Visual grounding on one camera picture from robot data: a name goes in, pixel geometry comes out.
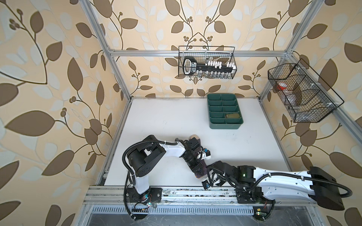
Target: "wire basket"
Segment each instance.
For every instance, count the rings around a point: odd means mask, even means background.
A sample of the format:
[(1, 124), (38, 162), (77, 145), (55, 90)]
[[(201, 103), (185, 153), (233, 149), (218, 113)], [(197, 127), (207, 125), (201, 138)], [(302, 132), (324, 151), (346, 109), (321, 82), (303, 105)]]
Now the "wire basket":
[[(297, 64), (282, 64), (268, 70), (268, 80), (293, 122), (317, 123), (341, 106), (344, 100), (313, 68), (301, 60)], [(316, 74), (318, 82), (306, 73), (307, 69)]]
[(179, 46), (178, 77), (233, 79), (237, 71), (234, 50), (231, 46)]

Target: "white table surface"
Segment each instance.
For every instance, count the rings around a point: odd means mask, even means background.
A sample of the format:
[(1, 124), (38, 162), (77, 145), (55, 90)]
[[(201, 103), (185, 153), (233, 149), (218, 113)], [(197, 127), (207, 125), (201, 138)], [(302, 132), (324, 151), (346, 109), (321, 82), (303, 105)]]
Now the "white table surface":
[[(151, 134), (162, 141), (197, 134), (201, 145), (211, 151), (207, 165), (220, 160), (236, 167), (288, 171), (258, 100), (243, 98), (238, 103), (244, 119), (239, 129), (210, 129), (206, 99), (133, 100), (105, 185), (125, 184), (122, 154)], [(201, 186), (183, 158), (163, 157), (149, 177), (151, 186)]]

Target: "green compartment tray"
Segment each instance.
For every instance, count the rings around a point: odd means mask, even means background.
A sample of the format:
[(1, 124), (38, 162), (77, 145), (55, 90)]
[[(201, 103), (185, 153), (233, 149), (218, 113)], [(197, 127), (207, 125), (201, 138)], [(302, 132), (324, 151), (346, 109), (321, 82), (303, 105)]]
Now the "green compartment tray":
[[(211, 129), (238, 129), (244, 123), (236, 96), (230, 93), (210, 93), (207, 95), (209, 124)], [(238, 113), (240, 118), (225, 118), (226, 114)]]

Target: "rolled sock in tray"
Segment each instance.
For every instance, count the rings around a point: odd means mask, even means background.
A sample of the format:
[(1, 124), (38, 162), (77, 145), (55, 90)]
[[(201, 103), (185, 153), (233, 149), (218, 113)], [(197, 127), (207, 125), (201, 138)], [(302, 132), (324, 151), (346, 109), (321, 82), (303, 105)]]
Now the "rolled sock in tray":
[(240, 118), (240, 115), (239, 115), (239, 113), (225, 114), (225, 118), (238, 119), (238, 118)]

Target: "floral wallpaper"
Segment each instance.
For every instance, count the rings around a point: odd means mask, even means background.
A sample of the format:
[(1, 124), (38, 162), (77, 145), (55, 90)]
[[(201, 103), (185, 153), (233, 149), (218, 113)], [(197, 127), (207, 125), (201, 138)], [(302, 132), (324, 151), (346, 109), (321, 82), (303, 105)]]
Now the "floral wallpaper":
[[(294, 52), (345, 100), (341, 108), (359, 125), (362, 125), (361, 21), (361, 1), (326, 0)], [(352, 189), (353, 195), (343, 198), (344, 211), (320, 208), (327, 224), (361, 225), (362, 147), (332, 114), (319, 123), (293, 123), (273, 90), (264, 100), (264, 106), (294, 170), (317, 166)]]
[(203, 97), (215, 92), (257, 97), (267, 82), (267, 70), (277, 63), (275, 57), (236, 57), (234, 79), (207, 79), (179, 77), (175, 58), (117, 57), (116, 60), (134, 97)]
[(90, 0), (116, 50), (284, 50), (311, 0)]
[(0, 225), (69, 226), (126, 101), (76, 1), (0, 0), (0, 21)]

